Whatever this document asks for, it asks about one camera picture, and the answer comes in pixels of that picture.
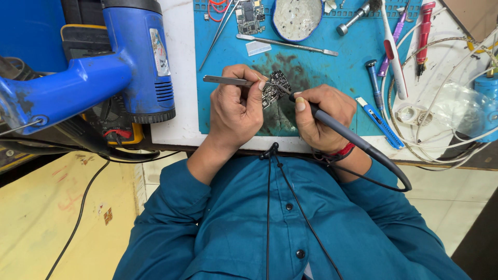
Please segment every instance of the heat gun vent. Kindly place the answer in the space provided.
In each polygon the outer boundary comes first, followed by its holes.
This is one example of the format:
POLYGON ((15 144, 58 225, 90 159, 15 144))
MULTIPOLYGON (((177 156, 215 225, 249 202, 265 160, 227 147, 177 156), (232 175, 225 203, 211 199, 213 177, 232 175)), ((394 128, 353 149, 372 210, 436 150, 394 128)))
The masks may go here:
POLYGON ((171 82, 154 83, 158 102, 173 99, 173 84, 171 82))

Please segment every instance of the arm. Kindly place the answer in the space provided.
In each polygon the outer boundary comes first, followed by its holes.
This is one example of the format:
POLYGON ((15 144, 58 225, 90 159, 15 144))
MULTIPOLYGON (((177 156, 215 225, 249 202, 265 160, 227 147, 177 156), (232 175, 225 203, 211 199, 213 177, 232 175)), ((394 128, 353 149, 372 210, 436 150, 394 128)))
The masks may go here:
MULTIPOLYGON (((355 101, 327 85, 295 93, 294 96, 299 96, 296 99, 296 123, 301 137, 310 146, 325 153, 343 149, 348 141, 315 121, 308 101, 317 103, 320 109, 347 127, 356 112, 355 101)), ((357 147, 348 157, 337 161, 336 165, 386 185, 397 185, 397 178, 392 172, 357 147)), ((383 188, 345 171, 336 170, 336 173, 349 200, 368 213, 407 259, 428 268, 440 279, 469 279, 446 255, 442 242, 426 226, 424 219, 403 193, 383 188)))
POLYGON ((267 78, 245 65, 225 67, 224 77, 255 82, 244 92, 220 85, 211 94, 211 129, 188 159, 165 167, 160 186, 135 220, 114 279, 178 279, 195 258, 196 223, 211 196, 209 184, 262 125, 261 89, 267 78))

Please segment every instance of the circuit board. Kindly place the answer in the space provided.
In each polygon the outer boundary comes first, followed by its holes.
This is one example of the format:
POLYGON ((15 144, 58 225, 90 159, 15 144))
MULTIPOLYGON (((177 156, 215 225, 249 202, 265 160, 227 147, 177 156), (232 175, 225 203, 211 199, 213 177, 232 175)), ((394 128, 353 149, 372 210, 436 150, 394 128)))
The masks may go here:
MULTIPOLYGON (((270 75, 270 81, 272 84, 279 84, 282 87, 288 89, 289 91, 292 90, 292 88, 289 85, 289 82, 287 81, 282 71, 280 70, 277 70, 270 75)), ((275 103, 280 98, 286 95, 287 94, 285 92, 281 91, 276 86, 267 86, 263 88, 263 98, 262 98, 263 110, 268 108, 271 104, 275 103)))
POLYGON ((240 1, 235 10, 235 15, 240 34, 252 35, 263 32, 264 26, 259 25, 259 22, 265 19, 264 7, 261 1, 240 1))

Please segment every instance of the sleeve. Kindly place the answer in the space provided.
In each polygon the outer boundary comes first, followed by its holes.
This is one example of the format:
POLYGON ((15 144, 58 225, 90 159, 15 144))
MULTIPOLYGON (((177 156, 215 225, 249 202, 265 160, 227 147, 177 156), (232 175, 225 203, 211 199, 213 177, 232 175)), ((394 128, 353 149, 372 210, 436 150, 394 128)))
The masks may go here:
MULTIPOLYGON (((396 176, 374 159, 365 176, 389 186, 397 185, 396 176)), ((427 227, 403 193, 361 178, 340 183, 340 186, 349 200, 363 208, 411 262, 426 267, 442 280, 470 279, 448 257, 441 240, 427 227)))
POLYGON ((144 204, 113 279, 178 279, 194 259, 197 221, 211 188, 192 176, 187 160, 163 168, 144 204))

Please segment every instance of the white table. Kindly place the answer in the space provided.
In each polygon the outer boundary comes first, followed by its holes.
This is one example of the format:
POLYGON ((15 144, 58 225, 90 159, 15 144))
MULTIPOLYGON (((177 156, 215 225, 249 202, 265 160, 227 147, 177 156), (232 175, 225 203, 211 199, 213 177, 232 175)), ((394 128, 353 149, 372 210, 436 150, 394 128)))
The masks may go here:
MULTIPOLYGON (((161 4, 164 32, 172 80, 175 85, 176 117, 167 122, 152 124, 152 142, 157 144, 190 145, 199 146, 206 135, 199 132, 199 120, 197 116, 197 84, 195 63, 195 36, 194 36, 194 12, 192 0, 158 0, 161 4)), ((437 11, 442 6, 436 0, 437 11)), ((453 36, 464 36, 462 29, 451 18, 447 11, 442 12, 432 20, 429 42, 453 36)), ((409 98, 405 101, 396 99, 393 111, 407 105, 425 105, 426 108, 433 99, 440 84, 449 74, 452 68, 468 53, 467 44, 464 41, 448 41, 428 49, 427 70, 416 81, 415 63, 412 61, 405 68, 406 85, 409 98)), ((410 43, 408 54, 418 47, 418 30, 415 31, 410 43)), ((461 84, 485 70, 489 62, 488 55, 478 54, 481 58, 468 59, 452 76, 452 80, 461 84)), ((400 124, 400 129, 405 137, 413 137, 415 131, 408 125, 400 124)), ((420 138, 427 140, 425 144, 434 146, 446 146, 452 139, 453 134, 449 127, 433 121, 421 130, 420 138)), ((393 149, 383 136, 364 137, 373 146, 381 150, 391 159, 418 160, 408 149, 393 149)), ((280 144, 280 151, 306 152, 309 146, 299 137, 253 137, 242 146, 243 149, 266 150, 273 142, 280 144)), ((444 150, 428 150, 434 157, 440 157, 444 150)))

